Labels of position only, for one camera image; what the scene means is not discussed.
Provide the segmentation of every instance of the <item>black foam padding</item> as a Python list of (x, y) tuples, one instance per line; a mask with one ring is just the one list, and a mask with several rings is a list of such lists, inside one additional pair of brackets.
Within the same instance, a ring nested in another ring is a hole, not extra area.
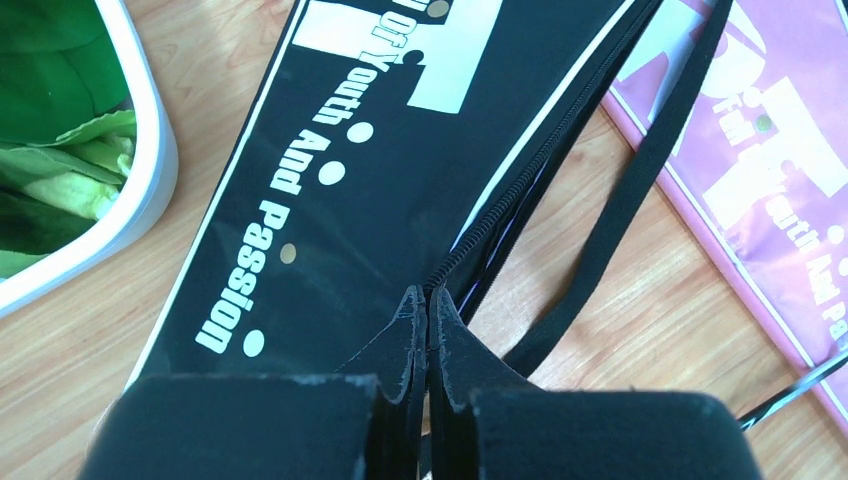
[(337, 370), (345, 375), (376, 374), (383, 393), (395, 407), (387, 412), (386, 418), (380, 419), (380, 430), (387, 437), (372, 439), (396, 447), (380, 449), (380, 455), (395, 455), (382, 459), (382, 464), (418, 462), (426, 394), (426, 341), (424, 292), (420, 286), (411, 286), (386, 328)]
[(429, 453), (432, 463), (422, 462), (422, 473), (432, 468), (433, 478), (476, 478), (471, 393), (480, 388), (539, 389), (468, 330), (444, 287), (434, 289), (430, 298), (429, 345), (431, 442), (423, 457)]
[(79, 478), (373, 478), (381, 398), (374, 376), (149, 377), (109, 413)]
[(701, 394), (485, 392), (481, 480), (762, 478), (739, 424)]

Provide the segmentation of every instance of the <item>white logo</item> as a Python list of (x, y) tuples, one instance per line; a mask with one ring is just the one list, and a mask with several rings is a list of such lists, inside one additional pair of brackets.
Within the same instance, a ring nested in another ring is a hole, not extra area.
[(756, 202), (785, 191), (784, 163), (803, 172), (827, 197), (848, 185), (848, 168), (822, 135), (789, 78), (763, 92), (748, 87), (743, 95), (734, 94), (715, 106), (716, 113), (726, 113), (724, 118), (735, 116), (738, 120), (726, 129), (732, 145), (754, 135), (751, 122), (741, 116), (743, 106), (762, 106), (776, 133), (740, 152), (739, 161), (704, 192), (704, 202), (722, 228), (736, 225)]
[[(416, 10), (426, 6), (409, 0), (396, 3)], [(377, 15), (339, 3), (313, 1), (292, 43), (358, 58), (383, 72), (392, 64), (414, 61), (424, 66), (424, 72), (408, 105), (455, 114), (465, 101), (501, 4), (502, 0), (453, 2), (444, 25), (419, 25), (396, 12)], [(416, 52), (423, 58), (413, 59)]]

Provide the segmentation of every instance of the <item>white plastic basket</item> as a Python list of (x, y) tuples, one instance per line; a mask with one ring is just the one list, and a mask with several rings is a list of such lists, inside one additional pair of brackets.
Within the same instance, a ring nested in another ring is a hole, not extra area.
[(177, 143), (129, 12), (121, 0), (95, 0), (115, 45), (138, 123), (133, 166), (102, 220), (35, 265), (0, 282), (0, 318), (136, 241), (159, 219), (177, 181)]

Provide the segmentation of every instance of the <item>fabric bag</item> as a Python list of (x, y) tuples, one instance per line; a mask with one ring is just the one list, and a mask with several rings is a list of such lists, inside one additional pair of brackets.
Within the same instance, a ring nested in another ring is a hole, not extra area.
[[(379, 336), (409, 285), (446, 285), (470, 321), (661, 3), (296, 2), (129, 384), (334, 372)], [(568, 293), (505, 358), (518, 373), (535, 370), (600, 281), (731, 4), (718, 2)]]
[[(604, 106), (638, 148), (709, 17), (664, 2)], [(843, 0), (739, 0), (659, 183), (791, 364), (848, 347), (848, 15)], [(848, 371), (814, 392), (848, 434)]]

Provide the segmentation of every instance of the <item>white stripe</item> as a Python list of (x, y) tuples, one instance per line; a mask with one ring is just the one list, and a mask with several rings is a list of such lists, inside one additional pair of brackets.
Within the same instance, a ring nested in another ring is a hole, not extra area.
[(271, 85), (274, 82), (274, 78), (277, 75), (277, 70), (280, 68), (280, 63), (283, 61), (283, 56), (286, 53), (286, 49), (291, 43), (292, 35), (297, 27), (297, 22), (300, 20), (301, 15), (303, 14), (303, 9), (308, 3), (308, 0), (304, 0), (300, 2), (297, 6), (297, 10), (292, 13), (291, 19), (291, 28), (286, 33), (285, 38), (283, 39), (283, 43), (280, 46), (280, 50), (277, 52), (277, 56), (274, 58), (274, 64), (271, 66), (271, 71), (268, 74), (268, 78), (265, 81), (265, 85), (262, 88), (262, 91), (259, 94), (259, 99), (256, 102), (256, 105), (253, 107), (253, 111), (251, 112), (250, 118), (247, 121), (247, 127), (245, 127), (244, 133), (239, 139), (239, 143), (236, 146), (236, 150), (233, 153), (233, 159), (230, 162), (230, 165), (227, 167), (227, 170), (224, 172), (223, 177), (221, 178), (221, 185), (215, 191), (215, 195), (212, 197), (212, 201), (209, 203), (209, 208), (206, 211), (206, 215), (203, 217), (203, 221), (200, 223), (200, 229), (197, 232), (197, 236), (194, 238), (194, 242), (191, 244), (191, 248), (188, 251), (188, 256), (186, 257), (185, 263), (183, 263), (183, 268), (180, 270), (179, 275), (177, 275), (177, 280), (174, 283), (174, 287), (171, 289), (171, 293), (168, 295), (168, 299), (165, 301), (165, 305), (162, 308), (162, 311), (159, 314), (159, 318), (156, 320), (156, 324), (153, 326), (153, 331), (150, 333), (150, 337), (147, 339), (147, 343), (144, 345), (144, 349), (141, 351), (141, 355), (138, 358), (138, 361), (135, 364), (135, 368), (133, 368), (132, 373), (130, 374), (129, 380), (127, 380), (127, 384), (124, 386), (124, 390), (126, 390), (141, 373), (142, 367), (144, 367), (144, 363), (147, 361), (147, 357), (150, 355), (150, 350), (153, 348), (153, 344), (156, 342), (156, 338), (159, 336), (159, 332), (162, 330), (162, 324), (165, 322), (165, 318), (168, 316), (168, 312), (171, 310), (171, 306), (174, 303), (174, 299), (177, 296), (177, 292), (180, 289), (180, 286), (185, 279), (186, 272), (188, 271), (189, 266), (191, 265), (191, 261), (194, 258), (195, 253), (197, 252), (197, 247), (200, 245), (200, 241), (203, 238), (203, 234), (206, 232), (206, 229), (209, 227), (209, 222), (212, 220), (212, 216), (215, 214), (215, 208), (218, 206), (218, 202), (221, 201), (221, 195), (224, 194), (224, 190), (227, 186), (227, 183), (230, 181), (230, 177), (232, 177), (233, 172), (236, 169), (236, 165), (238, 165), (239, 159), (241, 159), (242, 151), (244, 150), (245, 144), (247, 144), (247, 140), (250, 138), (250, 134), (253, 132), (253, 126), (256, 125), (256, 119), (259, 117), (259, 113), (262, 111), (262, 105), (265, 103), (265, 98), (268, 96), (268, 91), (271, 89)]

